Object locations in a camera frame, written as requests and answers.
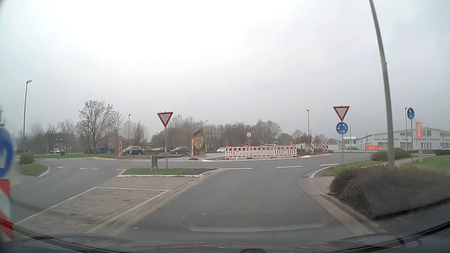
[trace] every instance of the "red and white barrier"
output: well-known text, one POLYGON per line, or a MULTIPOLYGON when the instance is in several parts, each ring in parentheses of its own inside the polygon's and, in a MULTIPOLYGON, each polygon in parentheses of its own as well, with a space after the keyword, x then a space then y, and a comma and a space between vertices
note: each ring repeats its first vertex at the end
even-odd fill
POLYGON ((297 155, 295 146, 276 147, 229 147, 225 148, 225 157, 292 157, 297 155))
POLYGON ((0 235, 1 239, 13 239, 13 224, 11 223, 11 194, 9 180, 0 180, 0 235))

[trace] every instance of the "blue circular sign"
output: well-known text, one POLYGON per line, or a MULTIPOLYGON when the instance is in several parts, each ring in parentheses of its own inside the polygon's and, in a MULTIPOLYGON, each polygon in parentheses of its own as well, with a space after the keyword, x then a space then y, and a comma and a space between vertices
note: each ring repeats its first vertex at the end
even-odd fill
POLYGON ((9 132, 0 127, 0 178, 11 168, 14 160, 13 141, 9 132))
POLYGON ((340 135, 346 134, 347 131, 348 131, 348 126, 347 126, 347 124, 346 124, 345 122, 339 122, 339 123, 336 125, 336 131, 337 131, 337 133, 340 134, 340 135))
POLYGON ((407 114, 408 114, 408 119, 414 118, 414 110, 411 107, 408 109, 407 114))

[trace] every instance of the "bollard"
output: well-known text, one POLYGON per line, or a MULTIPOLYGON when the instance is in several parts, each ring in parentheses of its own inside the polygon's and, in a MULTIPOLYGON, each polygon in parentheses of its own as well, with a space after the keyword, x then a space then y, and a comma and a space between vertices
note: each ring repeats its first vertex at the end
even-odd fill
POLYGON ((423 149, 419 149, 419 163, 423 162, 423 149))

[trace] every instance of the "window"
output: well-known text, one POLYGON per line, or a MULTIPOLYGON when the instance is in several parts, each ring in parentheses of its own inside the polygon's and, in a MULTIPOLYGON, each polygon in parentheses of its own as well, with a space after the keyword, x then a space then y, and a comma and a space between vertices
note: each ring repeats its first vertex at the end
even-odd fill
POLYGON ((422 130, 422 136, 431 136, 431 130, 422 130))

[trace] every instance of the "car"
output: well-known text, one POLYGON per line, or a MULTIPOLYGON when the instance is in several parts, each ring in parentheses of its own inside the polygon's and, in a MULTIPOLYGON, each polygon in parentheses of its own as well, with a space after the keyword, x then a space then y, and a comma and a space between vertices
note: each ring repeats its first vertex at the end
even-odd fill
POLYGON ((131 147, 127 147, 126 149, 122 150, 122 154, 127 154, 127 155, 133 155, 133 154, 138 154, 141 155, 143 154, 145 151, 145 149, 142 149, 139 146, 131 146, 131 147))
POLYGON ((189 154, 190 150, 186 147, 178 147, 169 151, 171 154, 189 154))

